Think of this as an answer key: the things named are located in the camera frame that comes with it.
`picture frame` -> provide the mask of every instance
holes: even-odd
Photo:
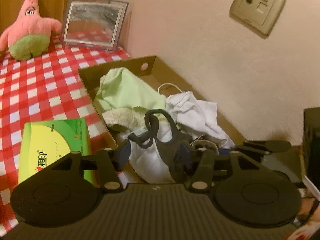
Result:
[[[69,0],[61,43],[116,51],[128,5],[116,0]]]

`wall socket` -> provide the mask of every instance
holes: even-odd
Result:
[[[230,14],[268,36],[286,0],[234,0]]]

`ribbed black surface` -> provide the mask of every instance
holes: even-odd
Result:
[[[239,225],[221,215],[208,196],[190,193],[183,185],[133,184],[122,193],[105,195],[79,222],[60,228],[20,223],[4,239],[282,240],[294,230],[290,224],[272,229]]]

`patrick star plush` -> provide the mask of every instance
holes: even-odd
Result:
[[[62,24],[56,19],[42,18],[38,0],[25,0],[17,20],[0,37],[0,52],[9,46],[16,60],[28,60],[48,50],[51,32],[61,33]]]

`wall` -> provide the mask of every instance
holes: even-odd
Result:
[[[229,17],[233,0],[125,0],[133,57],[156,54],[247,139],[299,144],[320,105],[320,0],[287,0],[262,39]]]

